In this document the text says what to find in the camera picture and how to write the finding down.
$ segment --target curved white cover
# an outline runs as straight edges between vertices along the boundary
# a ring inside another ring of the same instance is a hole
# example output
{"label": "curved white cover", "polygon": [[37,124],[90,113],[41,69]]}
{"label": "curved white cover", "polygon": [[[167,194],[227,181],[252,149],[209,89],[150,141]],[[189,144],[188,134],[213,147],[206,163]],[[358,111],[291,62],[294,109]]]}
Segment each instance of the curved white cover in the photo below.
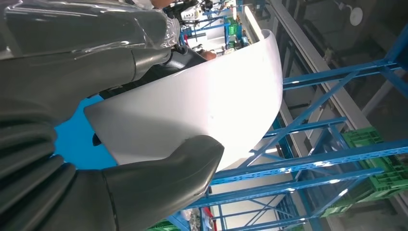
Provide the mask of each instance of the curved white cover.
{"label": "curved white cover", "polygon": [[262,139],[281,106],[278,46],[262,33],[253,45],[91,105],[86,116],[119,164],[166,158],[205,134],[225,147],[222,170]]}

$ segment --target blue steel beam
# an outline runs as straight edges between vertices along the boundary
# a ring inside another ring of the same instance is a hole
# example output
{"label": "blue steel beam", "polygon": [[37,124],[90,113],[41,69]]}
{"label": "blue steel beam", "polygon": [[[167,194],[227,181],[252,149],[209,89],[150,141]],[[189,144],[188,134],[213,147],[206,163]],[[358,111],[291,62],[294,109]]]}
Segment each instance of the blue steel beam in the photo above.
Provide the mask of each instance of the blue steel beam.
{"label": "blue steel beam", "polygon": [[356,74],[358,74],[358,71],[354,71],[354,72],[348,74],[344,79],[342,79],[338,84],[336,84],[336,86],[334,86],[332,89],[330,89],[330,91],[325,93],[320,99],[318,99],[316,102],[311,104],[310,107],[308,107],[304,112],[302,112],[291,124],[289,124],[283,130],[281,130],[272,140],[270,140],[261,149],[259,149],[253,156],[246,159],[239,167],[246,167],[246,166],[252,164],[257,158],[259,158],[261,156],[262,153],[265,152],[266,149],[268,149],[271,146],[276,145],[279,142],[279,140],[281,140],[283,137],[286,136],[286,134],[288,134],[289,131],[291,131],[293,128],[298,126],[312,112],[314,112],[318,107],[320,107],[320,105],[322,105],[334,93],[336,93],[336,91],[338,91],[346,83],[348,83],[354,76],[356,76]]}
{"label": "blue steel beam", "polygon": [[222,230],[225,230],[224,216],[222,215],[221,205],[218,205],[218,211],[220,216],[221,228]]}
{"label": "blue steel beam", "polygon": [[320,133],[320,135],[319,135],[319,137],[318,137],[318,139],[317,139],[317,141],[315,143],[315,146],[312,149],[310,149],[310,152],[309,152],[308,155],[313,155],[313,154],[317,153],[317,151],[319,150],[319,148],[323,144],[323,141],[324,141],[324,138],[326,137],[326,135],[327,135],[327,130],[326,129],[321,131],[321,133]]}
{"label": "blue steel beam", "polygon": [[313,214],[312,218],[318,218],[320,215],[326,210],[326,208],[330,207],[336,201],[338,201],[342,196],[344,196],[347,192],[352,190],[354,187],[356,187],[358,184],[360,184],[363,180],[365,180],[367,177],[362,177],[360,179],[355,180],[354,182],[347,182],[340,188],[340,192],[338,195],[336,195],[334,198],[329,200],[326,204],[322,205],[320,208],[317,208]]}
{"label": "blue steel beam", "polygon": [[327,167],[341,163],[407,152],[408,140],[378,143],[365,147],[352,148],[349,150],[340,150],[326,154],[287,159],[246,168],[224,170],[215,174],[211,184],[216,185],[239,180],[249,180],[257,177],[278,175],[318,167]]}
{"label": "blue steel beam", "polygon": [[[268,203],[267,203],[267,205],[269,205],[270,203],[272,203],[276,198],[277,198],[278,196],[274,196]],[[266,213],[266,209],[267,207],[266,206],[264,206],[263,208],[262,208],[262,210],[261,211],[259,211],[257,214],[255,214],[255,216],[254,217],[252,217],[250,220],[249,220],[249,222],[247,222],[244,226],[248,226],[249,225],[249,223],[251,223],[251,221],[253,221],[254,219],[256,219],[254,222],[253,222],[253,224],[261,217],[261,216],[263,216],[265,213]]]}
{"label": "blue steel beam", "polygon": [[394,62],[401,51],[408,45],[408,24],[402,29],[392,48],[385,55],[384,60]]}
{"label": "blue steel beam", "polygon": [[379,174],[382,172],[383,170],[381,168],[371,168],[371,169],[343,173],[343,174],[339,174],[335,176],[322,177],[322,178],[318,178],[314,180],[305,180],[305,181],[299,181],[299,182],[294,182],[291,180],[287,182],[259,186],[259,187],[254,187],[250,189],[225,192],[225,193],[215,194],[209,197],[201,198],[198,201],[189,205],[187,208],[213,206],[213,205],[220,205],[220,204],[233,203],[233,202],[238,202],[238,201],[243,201],[243,200],[255,199],[259,197],[285,194],[285,193],[293,192],[299,189],[305,189],[309,187],[330,184],[333,182],[333,180],[336,180],[336,181],[337,180],[339,181],[355,180],[363,176],[372,176],[374,174]]}
{"label": "blue steel beam", "polygon": [[351,73],[352,71],[368,71],[370,69],[372,70],[368,73],[366,72],[359,73],[355,75],[353,78],[369,76],[369,75],[376,75],[380,73],[377,70],[377,68],[382,67],[382,66],[388,66],[392,70],[397,70],[401,68],[399,66],[396,66],[395,63],[388,63],[388,62],[384,62],[383,60],[378,60],[372,63],[358,64],[354,66],[346,66],[346,67],[337,68],[333,70],[317,72],[317,73],[312,73],[312,74],[307,74],[307,75],[301,75],[298,77],[285,78],[283,79],[283,90],[302,88],[306,86],[321,84],[324,82],[341,80],[344,78],[345,74]]}
{"label": "blue steel beam", "polygon": [[406,98],[408,99],[408,84],[399,78],[393,71],[388,67],[381,68],[381,74],[384,75],[388,81],[390,81],[393,86]]}
{"label": "blue steel beam", "polygon": [[[232,213],[232,214],[226,214],[222,215],[223,218],[228,218],[228,217],[234,217],[234,216],[240,216],[240,215],[245,215],[245,214],[250,214],[250,213],[258,213],[262,211],[269,211],[272,210],[271,208],[265,208],[265,209],[255,209],[255,210],[249,210],[245,212],[240,212],[240,213]],[[213,217],[213,219],[220,219],[221,216]]]}
{"label": "blue steel beam", "polygon": [[[346,117],[339,117],[339,118],[334,118],[334,119],[318,121],[318,122],[314,122],[314,123],[301,124],[301,125],[293,128],[291,131],[289,131],[289,133],[297,133],[297,132],[300,132],[300,131],[307,131],[307,130],[312,130],[312,129],[316,129],[316,128],[325,128],[328,125],[336,125],[336,124],[344,123],[346,120],[347,120]],[[276,136],[282,130],[283,130],[283,128],[279,128],[279,129],[276,129],[276,130],[273,130],[273,131],[268,131],[265,134],[265,136],[263,137],[263,139]]]}
{"label": "blue steel beam", "polygon": [[256,230],[266,230],[272,228],[278,228],[282,226],[289,226],[294,224],[303,224],[307,217],[296,217],[291,219],[276,220],[272,222],[266,222],[256,225],[251,225],[247,227],[239,227],[234,229],[229,229],[227,231],[256,231]]}
{"label": "blue steel beam", "polygon": [[329,125],[329,132],[335,138],[337,144],[343,148],[348,149],[348,145],[344,140],[343,136],[340,134],[339,130],[334,125]]}
{"label": "blue steel beam", "polygon": [[190,224],[181,216],[180,212],[167,217],[167,220],[177,226],[181,231],[190,231]]}
{"label": "blue steel beam", "polygon": [[258,205],[263,205],[264,207],[267,207],[267,208],[270,208],[270,209],[275,209],[275,210],[278,211],[278,212],[281,212],[281,213],[283,213],[283,214],[286,214],[286,215],[288,215],[288,216],[293,217],[293,215],[290,214],[290,213],[287,213],[287,212],[285,212],[285,211],[283,211],[283,210],[281,210],[281,209],[275,208],[275,207],[273,207],[273,206],[264,204],[264,203],[259,202],[259,201],[257,201],[257,200],[249,199],[249,201],[252,201],[252,202],[254,202],[254,203],[258,204]]}

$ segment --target blue surface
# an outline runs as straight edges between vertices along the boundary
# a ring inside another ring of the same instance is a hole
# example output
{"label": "blue surface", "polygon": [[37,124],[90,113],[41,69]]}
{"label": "blue surface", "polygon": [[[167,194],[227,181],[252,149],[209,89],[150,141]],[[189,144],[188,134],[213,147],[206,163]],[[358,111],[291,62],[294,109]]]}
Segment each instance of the blue surface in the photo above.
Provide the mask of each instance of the blue surface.
{"label": "blue surface", "polygon": [[398,77],[396,74],[394,74],[393,71],[391,71],[390,68],[388,67],[383,67],[381,69],[381,74],[387,78],[388,81],[390,81],[393,86],[406,98],[408,99],[408,84]]}
{"label": "blue surface", "polygon": [[400,55],[401,51],[408,45],[408,24],[402,29],[392,48],[386,54],[384,60],[393,62]]}
{"label": "blue surface", "polygon": [[384,62],[383,60],[378,60],[367,64],[358,64],[329,71],[306,74],[298,77],[285,78],[283,79],[283,90],[302,88],[305,86],[340,80],[344,78],[344,74],[348,74],[353,71],[364,71],[353,76],[353,78],[375,75],[379,73],[377,68],[382,66],[389,66],[392,70],[400,69],[400,67],[396,67],[395,63],[393,62],[389,63]]}
{"label": "blue surface", "polygon": [[343,173],[329,177],[322,177],[314,180],[305,180],[305,181],[287,181],[282,183],[276,183],[271,185],[259,186],[250,189],[237,190],[233,192],[225,192],[215,195],[210,195],[209,197],[204,197],[198,201],[192,203],[187,208],[198,208],[205,206],[221,205],[237,201],[255,199],[259,197],[265,197],[270,195],[277,194],[286,194],[289,193],[292,189],[299,190],[309,187],[315,187],[319,185],[330,184],[331,180],[355,180],[367,176],[372,176],[375,174],[382,173],[381,168],[371,168],[365,170],[359,170],[355,172]]}
{"label": "blue surface", "polygon": [[288,134],[291,130],[296,128],[302,123],[302,121],[314,112],[318,107],[320,107],[324,102],[326,102],[333,94],[335,94],[340,88],[342,88],[346,83],[348,83],[352,78],[358,74],[358,71],[351,72],[345,78],[343,78],[339,83],[336,84],[330,91],[325,93],[316,102],[311,104],[305,111],[303,111],[296,119],[293,120],[291,124],[283,128],[273,139],[271,139],[267,144],[260,148],[255,154],[248,159],[246,159],[239,167],[246,167],[252,164],[257,158],[259,158],[262,153],[264,153],[269,147],[278,144],[282,138]]}
{"label": "blue surface", "polygon": [[167,217],[167,220],[177,226],[181,231],[190,231],[190,223],[183,218],[180,212]]}
{"label": "blue surface", "polygon": [[81,101],[74,116],[56,127],[58,134],[55,142],[56,154],[73,163],[77,169],[103,169],[116,166],[116,161],[103,145],[94,147],[94,131],[84,115],[84,107],[102,101],[98,95]]}
{"label": "blue surface", "polygon": [[[307,123],[307,124],[301,124],[295,128],[293,128],[290,133],[294,133],[294,132],[300,132],[300,131],[306,131],[306,130],[312,130],[312,129],[316,129],[316,128],[326,128],[328,125],[335,125],[335,124],[341,124],[344,123],[347,120],[346,117],[339,117],[339,118],[334,118],[334,119],[328,119],[328,120],[322,120],[322,121],[318,121],[318,122],[313,122],[313,123]],[[273,127],[274,130],[272,131],[268,131],[264,138],[269,138],[269,137],[273,137],[276,136],[280,131],[283,130],[283,128],[275,128],[275,126]]]}
{"label": "blue surface", "polygon": [[327,154],[317,154],[245,168],[224,170],[215,174],[211,184],[216,185],[239,180],[249,180],[256,177],[278,175],[289,170],[293,172],[318,168],[323,165],[337,165],[406,152],[408,152],[408,140],[379,143]]}

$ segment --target fluorescent light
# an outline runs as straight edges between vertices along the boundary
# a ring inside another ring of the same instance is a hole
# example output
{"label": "fluorescent light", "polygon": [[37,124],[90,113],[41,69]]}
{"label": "fluorescent light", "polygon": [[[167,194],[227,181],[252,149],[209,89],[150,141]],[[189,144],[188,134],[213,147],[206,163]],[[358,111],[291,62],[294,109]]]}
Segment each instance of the fluorescent light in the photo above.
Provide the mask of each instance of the fluorescent light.
{"label": "fluorescent light", "polygon": [[338,182],[340,182],[340,180],[338,180],[338,179],[330,180],[330,181],[329,181],[330,184],[335,184],[335,183],[338,183]]}
{"label": "fluorescent light", "polygon": [[277,148],[270,148],[270,149],[267,149],[267,150],[265,151],[265,153],[274,153],[274,152],[277,152],[277,151],[278,151]]}
{"label": "fluorescent light", "polygon": [[330,166],[333,166],[333,164],[330,163],[330,162],[327,162],[327,163],[325,163],[325,164],[323,165],[323,167],[330,167]]}
{"label": "fluorescent light", "polygon": [[323,163],[323,161],[318,161],[318,162],[315,162],[314,165],[316,165],[316,166],[323,166],[324,163]]}
{"label": "fluorescent light", "polygon": [[339,196],[343,196],[344,194],[346,194],[348,192],[348,189],[344,189],[340,194],[339,194]]}
{"label": "fluorescent light", "polygon": [[249,24],[252,26],[252,29],[254,29],[254,32],[256,36],[258,37],[258,40],[263,40],[264,36],[262,35],[261,28],[259,27],[258,23],[256,22],[254,15],[252,14],[251,10],[249,9],[248,6],[245,6],[244,8],[245,15],[248,18]]}
{"label": "fluorescent light", "polygon": [[235,6],[232,7],[232,17],[237,20],[237,8]]}

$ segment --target hand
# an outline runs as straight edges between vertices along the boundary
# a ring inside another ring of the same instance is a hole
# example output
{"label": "hand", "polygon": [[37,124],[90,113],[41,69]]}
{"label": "hand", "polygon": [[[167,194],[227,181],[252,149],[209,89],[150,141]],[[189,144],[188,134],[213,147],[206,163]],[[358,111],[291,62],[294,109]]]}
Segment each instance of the hand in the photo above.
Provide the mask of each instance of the hand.
{"label": "hand", "polygon": [[170,5],[174,0],[150,0],[156,9],[162,9]]}

